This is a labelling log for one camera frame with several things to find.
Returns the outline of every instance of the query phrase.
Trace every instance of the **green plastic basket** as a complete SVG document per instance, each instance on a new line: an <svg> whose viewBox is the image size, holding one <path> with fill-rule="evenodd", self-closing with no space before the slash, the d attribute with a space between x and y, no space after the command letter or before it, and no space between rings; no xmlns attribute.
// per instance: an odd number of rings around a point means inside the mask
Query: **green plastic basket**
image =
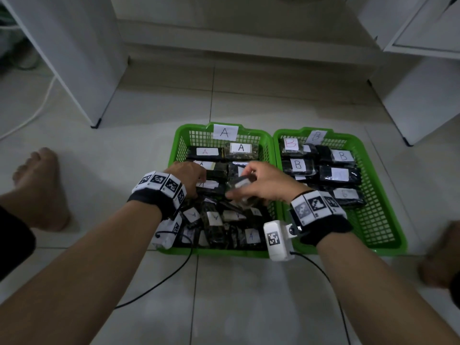
<svg viewBox="0 0 460 345"><path fill-rule="evenodd" d="M214 139L214 123L220 125L238 126L237 143L248 143L259 145L259 160L266 161L276 166L275 148L273 145L273 137L265 131L253 130L244 128L242 125L232 123L210 122L207 125L182 125L176 131L174 136L173 149L169 157L169 165L174 161L184 161L187 156L189 146L203 146L221 148L228 140ZM282 213L281 203L272 202L268 206L268 210L273 218L276 218L277 213ZM193 249L194 254L199 255L233 255L238 257L252 258L268 258L268 252L260 251L239 251L239 250L222 250L222 249ZM166 254L188 255L190 248L159 249L160 252Z"/></svg>
<svg viewBox="0 0 460 345"><path fill-rule="evenodd" d="M304 143L311 131L327 131L322 145L328 145L333 149L350 150L361 168L362 185L367 205L360 209L347 210L348 220L354 227L354 233L370 249L378 255L404 254L407 249L407 241L401 226L394 214L393 209L386 197L379 177L375 172L372 162L359 138L351 134L334 133L331 129L304 127L299 130L280 129L273 135L276 162L282 170L281 152L278 140L282 138L297 138ZM288 206L283 204L278 207L278 218L284 217L287 221ZM298 239L293 240L294 249L303 254L316 254L313 246L304 245Z"/></svg>

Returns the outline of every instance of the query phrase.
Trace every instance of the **tiled floor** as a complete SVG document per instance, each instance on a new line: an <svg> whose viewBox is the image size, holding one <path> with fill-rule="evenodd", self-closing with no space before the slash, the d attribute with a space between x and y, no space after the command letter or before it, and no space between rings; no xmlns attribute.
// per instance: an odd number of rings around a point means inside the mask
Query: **tiled floor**
<svg viewBox="0 0 460 345"><path fill-rule="evenodd" d="M45 68L0 77L0 135L38 107L51 77ZM403 227L409 254L424 254L446 223L459 219L459 119L408 148L365 83L135 61L98 130L89 128L57 85L42 116L0 142L0 192L11 189L17 165L47 145L60 156L74 217L63 233L35 232L40 248L0 284L0 300L119 208L146 170L166 167L177 127L209 121L268 133L315 126L358 136ZM183 259L148 251L123 300L160 281ZM460 312L448 295L417 282L419 259L385 258L460 333ZM93 343L338 344L344 336L330 286L304 261L195 257L167 284L115 311Z"/></svg>

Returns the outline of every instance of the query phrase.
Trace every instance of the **wristband with fiducial markers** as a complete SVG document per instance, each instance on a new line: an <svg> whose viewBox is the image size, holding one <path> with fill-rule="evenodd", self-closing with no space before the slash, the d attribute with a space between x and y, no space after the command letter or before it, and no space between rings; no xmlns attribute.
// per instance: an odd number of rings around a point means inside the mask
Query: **wristband with fiducial markers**
<svg viewBox="0 0 460 345"><path fill-rule="evenodd" d="M291 201L293 225L291 234L300 242L316 246L331 232L345 233L353 230L345 211L326 191L310 190Z"/></svg>
<svg viewBox="0 0 460 345"><path fill-rule="evenodd" d="M186 195L185 186L174 175L150 172L134 187L128 201L157 206L161 211L161 220L165 220L175 216Z"/></svg>

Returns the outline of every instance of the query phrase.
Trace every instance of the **forearm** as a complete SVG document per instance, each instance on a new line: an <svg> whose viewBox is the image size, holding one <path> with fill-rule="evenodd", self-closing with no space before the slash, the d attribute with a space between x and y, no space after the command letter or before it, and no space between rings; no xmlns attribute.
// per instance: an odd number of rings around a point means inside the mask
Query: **forearm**
<svg viewBox="0 0 460 345"><path fill-rule="evenodd" d="M363 344L460 344L417 291L354 234L332 233L317 249Z"/></svg>
<svg viewBox="0 0 460 345"><path fill-rule="evenodd" d="M0 305L1 344L89 344L112 313L160 223L130 201Z"/></svg>

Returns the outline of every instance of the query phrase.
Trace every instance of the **bare foot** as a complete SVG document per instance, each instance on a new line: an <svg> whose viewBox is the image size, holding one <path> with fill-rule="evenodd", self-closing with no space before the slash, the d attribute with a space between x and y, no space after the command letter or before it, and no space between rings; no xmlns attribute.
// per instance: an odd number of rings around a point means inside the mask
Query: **bare foot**
<svg viewBox="0 0 460 345"><path fill-rule="evenodd" d="M449 288L460 272L460 221L452 222L437 249L419 265L420 279L430 287Z"/></svg>
<svg viewBox="0 0 460 345"><path fill-rule="evenodd" d="M26 163L13 174L16 187L13 192L21 196L23 207L23 213L17 216L29 227L60 231L69 223L70 212L57 157L54 151L42 148L30 154Z"/></svg>

